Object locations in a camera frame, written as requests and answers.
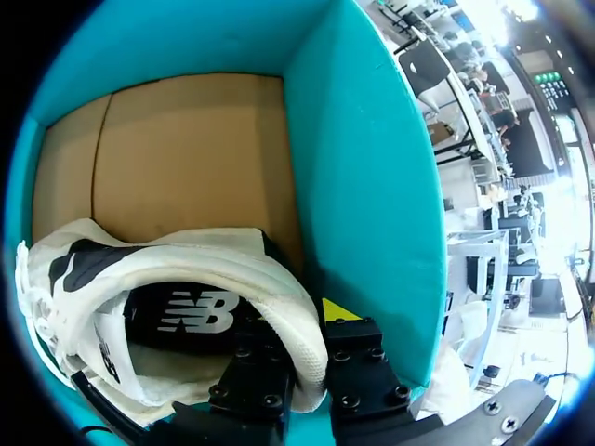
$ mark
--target chair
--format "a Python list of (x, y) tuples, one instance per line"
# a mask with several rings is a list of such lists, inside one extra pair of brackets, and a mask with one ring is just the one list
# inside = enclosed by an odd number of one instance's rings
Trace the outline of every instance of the chair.
[(445, 80), (450, 73), (438, 49), (423, 34), (419, 34), (407, 44), (397, 48), (394, 54), (416, 98), (438, 112), (438, 106), (427, 92)]

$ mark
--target new balance logo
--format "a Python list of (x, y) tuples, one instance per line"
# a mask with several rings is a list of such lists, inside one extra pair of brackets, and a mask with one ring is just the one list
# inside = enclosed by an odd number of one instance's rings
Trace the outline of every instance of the new balance logo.
[[(175, 291), (175, 296), (191, 297), (188, 291)], [(172, 307), (166, 315), (181, 316), (162, 318), (164, 326), (157, 327), (160, 332), (176, 332), (183, 329), (187, 333), (217, 334), (229, 330), (233, 325), (231, 311), (240, 304), (240, 296), (229, 291), (203, 291), (200, 298), (172, 299)]]

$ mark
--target screw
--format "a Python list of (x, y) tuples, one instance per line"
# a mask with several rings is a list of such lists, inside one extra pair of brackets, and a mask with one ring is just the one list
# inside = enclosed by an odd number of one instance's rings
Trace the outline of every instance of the screw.
[(490, 416), (498, 415), (502, 410), (502, 405), (497, 400), (487, 401), (483, 405), (483, 409), (485, 410), (485, 413)]
[(250, 351), (249, 348), (240, 347), (237, 350), (235, 350), (235, 357), (236, 358), (247, 358), (251, 354), (252, 354), (252, 351)]
[(507, 416), (502, 422), (502, 432), (512, 434), (519, 428), (519, 420), (515, 416)]
[(411, 395), (411, 390), (407, 386), (397, 386), (394, 389), (394, 394), (399, 400), (406, 400)]
[(211, 398), (223, 398), (228, 394), (227, 388), (215, 384), (208, 389), (208, 395)]
[(355, 409), (360, 405), (360, 398), (352, 395), (344, 395), (341, 397), (341, 407), (343, 409)]
[(347, 353), (345, 353), (344, 351), (338, 351), (337, 353), (335, 353), (335, 355), (333, 356), (333, 359), (336, 362), (344, 362), (344, 361), (348, 361), (351, 358), (351, 356)]
[(384, 350), (382, 348), (371, 348), (370, 356), (373, 360), (384, 360)]
[(281, 403), (282, 400), (279, 395), (267, 395), (262, 399), (262, 405), (270, 409), (281, 406)]

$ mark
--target desk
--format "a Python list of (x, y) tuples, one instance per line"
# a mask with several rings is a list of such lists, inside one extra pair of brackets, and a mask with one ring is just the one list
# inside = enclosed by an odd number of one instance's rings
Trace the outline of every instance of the desk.
[[(427, 36), (425, 34), (421, 33), (416, 28), (412, 28), (412, 30), (416, 34), (416, 37), (394, 51), (393, 54), (395, 54), (397, 59), (399, 59), (399, 57), (404, 53), (404, 51), (408, 47), (413, 45), (414, 43), (416, 43), (418, 41), (427, 40)], [(434, 153), (436, 155), (440, 155), (443, 153), (447, 153), (449, 151), (458, 151), (465, 147), (469, 147), (469, 149), (471, 149), (472, 147), (475, 147), (475, 148), (477, 148), (477, 151), (483, 157), (485, 157), (490, 162), (490, 164), (493, 166), (493, 172), (492, 172), (493, 175), (492, 176), (498, 177), (496, 157), (494, 156), (494, 151), (492, 150), (492, 147), (490, 146), (488, 139), (483, 132), (482, 122), (480, 121), (480, 118), (478, 117), (478, 115), (475, 111), (475, 106), (474, 106), (473, 102), (469, 98), (467, 89), (465, 88), (465, 86), (463, 85), (461, 80), (456, 75), (455, 70), (453, 69), (453, 66), (450, 64), (450, 62), (444, 56), (444, 54), (440, 50), (438, 50), (435, 46), (434, 46), (434, 51), (436, 52), (438, 57), (442, 60), (442, 62), (448, 69), (448, 74), (445, 76), (444, 79), (445, 79), (446, 83), (449, 85), (449, 88), (452, 90), (452, 92), (455, 96), (456, 103), (458, 104), (460, 110), (462, 111), (463, 117), (467, 124), (467, 131), (461, 141), (458, 141), (455, 144), (451, 144), (450, 146), (448, 146), (446, 148), (439, 149), (439, 150), (435, 151)], [(443, 161), (438, 162), (438, 165), (450, 163), (450, 162), (460, 160), (465, 157), (466, 157), (466, 155), (459, 153), (458, 156), (449, 158), (448, 160), (443, 160)]]

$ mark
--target person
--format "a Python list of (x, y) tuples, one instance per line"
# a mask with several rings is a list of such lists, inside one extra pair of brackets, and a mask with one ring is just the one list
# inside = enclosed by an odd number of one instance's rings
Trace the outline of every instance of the person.
[(484, 51), (484, 47), (480, 41), (473, 40), (471, 43), (461, 42), (458, 35), (452, 32), (446, 33), (444, 39), (451, 48), (450, 51), (444, 52), (444, 55), (453, 65), (455, 72), (466, 72), (469, 74), (478, 71), (482, 67), (480, 52)]
[(498, 129), (498, 135), (502, 136), (515, 125), (519, 125), (521, 121), (510, 110), (503, 110), (492, 115), (492, 121)]

